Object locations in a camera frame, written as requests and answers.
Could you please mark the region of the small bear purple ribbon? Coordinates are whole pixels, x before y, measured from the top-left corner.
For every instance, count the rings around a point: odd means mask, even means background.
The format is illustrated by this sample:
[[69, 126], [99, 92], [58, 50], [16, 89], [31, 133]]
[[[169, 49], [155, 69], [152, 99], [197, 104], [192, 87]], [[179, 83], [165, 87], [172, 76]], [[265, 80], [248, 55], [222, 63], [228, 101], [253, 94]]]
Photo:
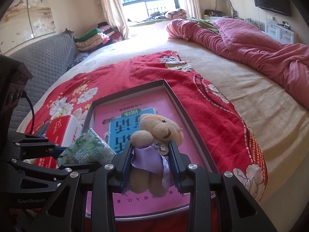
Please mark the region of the small bear purple ribbon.
[[141, 194], [149, 191], [163, 197], [172, 186], [168, 143], [180, 146], [184, 141], [182, 128], [174, 121], [157, 114], [142, 114], [139, 130], [130, 138], [132, 149], [128, 181], [130, 191]]

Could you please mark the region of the green floral tissue pack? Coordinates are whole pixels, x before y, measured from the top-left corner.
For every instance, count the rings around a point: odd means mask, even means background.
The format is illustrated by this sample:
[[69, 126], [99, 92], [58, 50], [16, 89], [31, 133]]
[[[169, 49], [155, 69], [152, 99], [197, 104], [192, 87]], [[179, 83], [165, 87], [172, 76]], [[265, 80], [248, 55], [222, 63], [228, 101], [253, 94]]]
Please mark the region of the green floral tissue pack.
[[92, 129], [88, 128], [58, 156], [57, 165], [111, 162], [114, 150]]

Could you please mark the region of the red floral blanket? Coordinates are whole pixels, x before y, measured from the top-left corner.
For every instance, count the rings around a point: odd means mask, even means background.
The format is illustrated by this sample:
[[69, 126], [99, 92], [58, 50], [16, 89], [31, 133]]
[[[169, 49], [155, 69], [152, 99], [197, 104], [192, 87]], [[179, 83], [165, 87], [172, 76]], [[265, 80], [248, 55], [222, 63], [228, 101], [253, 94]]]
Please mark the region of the red floral blanket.
[[[119, 97], [116, 103], [91, 109], [95, 100], [155, 81], [167, 82], [175, 93], [203, 140], [200, 151], [163, 87], [142, 89], [127, 99]], [[146, 113], [176, 122], [184, 134], [182, 153], [201, 163], [203, 154], [209, 152], [219, 172], [232, 172], [255, 200], [261, 200], [267, 170], [254, 135], [234, 105], [211, 82], [187, 67], [175, 51], [140, 55], [75, 75], [48, 95], [35, 114], [35, 122], [29, 123], [27, 129], [37, 131], [66, 115], [73, 115], [84, 125], [86, 116], [91, 114], [96, 133], [116, 152], [122, 152], [130, 135], [138, 130], [140, 116]]]

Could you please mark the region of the grey tray with pink book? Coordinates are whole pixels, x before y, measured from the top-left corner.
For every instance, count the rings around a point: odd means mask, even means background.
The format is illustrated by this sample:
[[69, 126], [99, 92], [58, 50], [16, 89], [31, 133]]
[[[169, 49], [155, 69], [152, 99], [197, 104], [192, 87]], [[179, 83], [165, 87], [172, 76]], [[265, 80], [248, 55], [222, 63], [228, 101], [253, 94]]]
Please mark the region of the grey tray with pink book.
[[128, 186], [113, 195], [119, 220], [160, 217], [188, 209], [189, 194], [172, 183], [168, 142], [190, 161], [217, 172], [201, 135], [165, 80], [95, 100], [84, 128], [92, 128], [117, 154], [133, 146]]

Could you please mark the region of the red tissue pack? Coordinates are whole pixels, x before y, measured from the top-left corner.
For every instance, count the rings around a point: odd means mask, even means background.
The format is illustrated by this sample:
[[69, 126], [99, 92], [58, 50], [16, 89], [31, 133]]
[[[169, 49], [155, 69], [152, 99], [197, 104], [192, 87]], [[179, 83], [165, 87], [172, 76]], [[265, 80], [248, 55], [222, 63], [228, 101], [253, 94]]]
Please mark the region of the red tissue pack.
[[[58, 117], [51, 121], [46, 137], [50, 142], [61, 147], [68, 147], [75, 141], [82, 132], [82, 126], [73, 115]], [[56, 169], [57, 160], [53, 157], [37, 158], [35, 165], [44, 168]]]

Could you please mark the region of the beige bed sheet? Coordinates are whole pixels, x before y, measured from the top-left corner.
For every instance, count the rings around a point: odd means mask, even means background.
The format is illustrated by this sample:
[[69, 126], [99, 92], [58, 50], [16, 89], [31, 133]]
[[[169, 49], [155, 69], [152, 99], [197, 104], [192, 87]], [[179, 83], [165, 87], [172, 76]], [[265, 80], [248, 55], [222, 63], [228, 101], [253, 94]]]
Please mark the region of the beige bed sheet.
[[230, 61], [196, 43], [168, 39], [131, 39], [103, 47], [87, 57], [55, 85], [75, 75], [138, 55], [174, 50], [202, 77], [213, 82], [252, 128], [262, 147], [268, 184], [262, 204], [293, 195], [308, 200], [308, 111], [282, 87], [245, 64]]

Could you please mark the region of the grey quilted headboard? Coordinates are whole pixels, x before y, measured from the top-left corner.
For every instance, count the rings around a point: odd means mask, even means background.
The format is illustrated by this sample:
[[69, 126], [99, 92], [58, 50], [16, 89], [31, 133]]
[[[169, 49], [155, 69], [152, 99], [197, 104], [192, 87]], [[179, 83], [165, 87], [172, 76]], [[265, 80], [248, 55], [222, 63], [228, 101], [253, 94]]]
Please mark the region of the grey quilted headboard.
[[67, 72], [78, 49], [74, 42], [74, 32], [66, 29], [61, 34], [32, 43], [11, 54], [9, 57], [21, 61], [32, 73], [25, 91], [35, 105], [46, 91]]

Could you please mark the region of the stack of folded blankets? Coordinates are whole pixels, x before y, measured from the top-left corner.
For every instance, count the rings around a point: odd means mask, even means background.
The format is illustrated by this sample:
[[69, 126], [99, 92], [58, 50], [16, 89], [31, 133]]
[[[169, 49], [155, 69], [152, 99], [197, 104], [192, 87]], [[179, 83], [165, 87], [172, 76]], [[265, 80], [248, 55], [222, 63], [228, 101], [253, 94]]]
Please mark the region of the stack of folded blankets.
[[79, 38], [75, 38], [79, 52], [91, 53], [105, 46], [123, 41], [124, 37], [117, 27], [112, 27], [108, 22], [104, 21], [97, 25], [88, 33]]

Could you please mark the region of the pink quilted comforter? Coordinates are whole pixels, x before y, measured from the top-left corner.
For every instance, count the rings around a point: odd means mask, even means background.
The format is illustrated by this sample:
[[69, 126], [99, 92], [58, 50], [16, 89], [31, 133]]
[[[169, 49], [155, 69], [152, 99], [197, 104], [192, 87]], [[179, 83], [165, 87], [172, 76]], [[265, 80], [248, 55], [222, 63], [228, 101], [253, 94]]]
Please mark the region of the pink quilted comforter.
[[308, 46], [280, 43], [239, 19], [219, 19], [218, 34], [194, 21], [175, 19], [166, 26], [169, 37], [192, 41], [226, 59], [246, 64], [284, 88], [308, 108]]

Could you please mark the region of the cream curtain left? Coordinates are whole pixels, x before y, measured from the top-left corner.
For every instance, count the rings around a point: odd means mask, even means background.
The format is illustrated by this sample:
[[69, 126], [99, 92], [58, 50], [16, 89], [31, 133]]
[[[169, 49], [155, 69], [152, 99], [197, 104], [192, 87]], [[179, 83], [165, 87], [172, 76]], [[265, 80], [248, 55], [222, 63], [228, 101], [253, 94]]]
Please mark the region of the cream curtain left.
[[105, 19], [111, 26], [117, 27], [125, 39], [128, 38], [129, 27], [123, 13], [121, 0], [101, 0]]

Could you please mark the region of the folded blanket on windowsill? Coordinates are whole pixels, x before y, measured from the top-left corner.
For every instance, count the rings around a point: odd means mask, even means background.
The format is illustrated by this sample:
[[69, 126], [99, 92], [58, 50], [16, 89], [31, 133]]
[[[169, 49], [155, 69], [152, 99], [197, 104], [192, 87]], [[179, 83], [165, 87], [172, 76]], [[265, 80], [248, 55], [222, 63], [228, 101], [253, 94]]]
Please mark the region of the folded blanket on windowsill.
[[165, 13], [167, 19], [186, 19], [187, 14], [184, 9], [171, 10]]

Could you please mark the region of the white drawer cabinet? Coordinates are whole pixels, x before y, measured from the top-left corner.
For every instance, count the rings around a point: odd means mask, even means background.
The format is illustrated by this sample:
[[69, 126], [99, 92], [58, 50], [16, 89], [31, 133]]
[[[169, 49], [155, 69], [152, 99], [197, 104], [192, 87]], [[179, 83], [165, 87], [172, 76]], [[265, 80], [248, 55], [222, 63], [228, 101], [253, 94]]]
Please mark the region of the white drawer cabinet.
[[295, 34], [282, 26], [265, 22], [265, 34], [282, 44], [294, 44]]

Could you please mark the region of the heart shaped mirror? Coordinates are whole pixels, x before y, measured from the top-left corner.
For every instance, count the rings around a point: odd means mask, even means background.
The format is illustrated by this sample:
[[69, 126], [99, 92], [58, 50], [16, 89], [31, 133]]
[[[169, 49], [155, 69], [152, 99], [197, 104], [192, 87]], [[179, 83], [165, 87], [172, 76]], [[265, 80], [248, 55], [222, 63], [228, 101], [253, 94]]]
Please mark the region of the heart shaped mirror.
[[237, 11], [230, 0], [215, 0], [215, 10], [225, 13], [226, 17], [237, 17]]

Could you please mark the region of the three panel floral painting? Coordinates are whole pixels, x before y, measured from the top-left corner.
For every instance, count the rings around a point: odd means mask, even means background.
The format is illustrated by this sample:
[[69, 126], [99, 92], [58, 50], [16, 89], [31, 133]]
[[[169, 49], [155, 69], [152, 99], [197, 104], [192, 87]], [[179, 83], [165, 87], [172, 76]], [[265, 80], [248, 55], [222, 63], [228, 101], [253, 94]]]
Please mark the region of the three panel floral painting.
[[1, 19], [1, 53], [54, 32], [49, 0], [14, 0]]

